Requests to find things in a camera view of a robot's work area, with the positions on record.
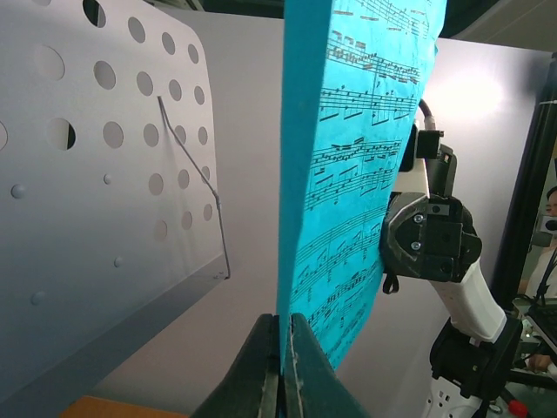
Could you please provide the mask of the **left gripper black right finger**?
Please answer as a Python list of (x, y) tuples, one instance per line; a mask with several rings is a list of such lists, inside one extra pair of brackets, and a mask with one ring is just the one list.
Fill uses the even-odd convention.
[(286, 417), (367, 417), (335, 374), (308, 321), (290, 318), (283, 367)]

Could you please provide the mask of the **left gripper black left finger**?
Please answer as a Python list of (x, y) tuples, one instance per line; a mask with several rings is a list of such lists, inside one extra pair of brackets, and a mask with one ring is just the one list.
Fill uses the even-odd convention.
[(275, 417), (279, 394), (279, 317), (258, 317), (223, 380), (194, 417)]

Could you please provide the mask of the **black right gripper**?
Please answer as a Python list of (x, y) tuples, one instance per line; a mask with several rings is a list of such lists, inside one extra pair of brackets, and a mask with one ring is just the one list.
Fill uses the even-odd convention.
[(391, 194), (381, 227), (380, 258), (392, 283), (399, 276), (459, 283), (481, 250), (472, 215), (459, 199)]

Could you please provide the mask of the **blue sheet music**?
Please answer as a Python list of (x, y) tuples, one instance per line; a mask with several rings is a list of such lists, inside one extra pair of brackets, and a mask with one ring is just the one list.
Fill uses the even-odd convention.
[(381, 224), (437, 53), (443, 1), (289, 1), (277, 312), (338, 367), (383, 276)]

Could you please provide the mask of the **white tripod music stand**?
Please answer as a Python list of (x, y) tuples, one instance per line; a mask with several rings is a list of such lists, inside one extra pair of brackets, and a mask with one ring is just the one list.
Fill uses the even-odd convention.
[(205, 51), (142, 1), (1, 4), (1, 414), (55, 417), (225, 276)]

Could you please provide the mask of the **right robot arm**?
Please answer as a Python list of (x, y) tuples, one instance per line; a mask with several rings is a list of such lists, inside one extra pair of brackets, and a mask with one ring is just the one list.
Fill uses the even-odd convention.
[(507, 382), (522, 324), (493, 298), (480, 267), (482, 241), (455, 197), (392, 194), (381, 227), (383, 291), (399, 278), (427, 281), (449, 318), (435, 339), (425, 417), (480, 417)]

